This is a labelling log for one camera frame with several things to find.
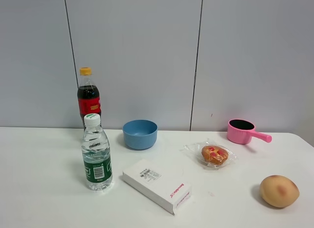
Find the clear water bottle green label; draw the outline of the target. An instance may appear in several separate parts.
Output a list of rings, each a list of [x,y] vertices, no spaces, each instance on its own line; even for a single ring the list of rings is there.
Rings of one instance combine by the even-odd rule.
[[[109,140],[101,127],[99,114],[87,114],[83,120],[85,130],[81,150],[87,186],[93,191],[101,191],[112,183]]]

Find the blue bowl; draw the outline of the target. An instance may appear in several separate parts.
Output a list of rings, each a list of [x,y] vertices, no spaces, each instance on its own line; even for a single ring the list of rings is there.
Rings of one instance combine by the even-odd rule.
[[[134,150],[151,148],[157,140],[157,125],[150,120],[133,120],[123,128],[125,145]]]

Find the cola bottle yellow cap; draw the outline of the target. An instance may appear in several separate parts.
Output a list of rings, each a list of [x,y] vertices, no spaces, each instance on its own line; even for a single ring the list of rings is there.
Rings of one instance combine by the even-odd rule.
[[[101,115],[100,93],[95,83],[92,80],[92,69],[90,67],[82,67],[79,70],[81,77],[78,86],[77,97],[79,113],[83,123],[84,130],[86,129],[84,117],[87,114]]]

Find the wrapped fruit pastry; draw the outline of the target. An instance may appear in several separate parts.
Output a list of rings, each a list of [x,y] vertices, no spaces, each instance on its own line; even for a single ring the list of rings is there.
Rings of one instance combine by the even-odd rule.
[[[215,170],[228,166],[237,159],[232,151],[209,140],[187,144],[182,153],[201,166]]]

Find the white cardboard box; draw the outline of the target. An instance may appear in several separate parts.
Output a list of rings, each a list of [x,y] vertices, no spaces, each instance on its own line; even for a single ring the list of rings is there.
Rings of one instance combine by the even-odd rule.
[[[124,169],[122,179],[172,215],[192,195],[191,184],[145,159]]]

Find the peach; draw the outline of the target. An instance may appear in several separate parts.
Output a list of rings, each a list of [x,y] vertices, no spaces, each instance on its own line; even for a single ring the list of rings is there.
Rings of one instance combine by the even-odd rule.
[[[300,195],[296,184],[281,175],[266,177],[260,184],[260,196],[268,204],[276,208],[292,205]]]

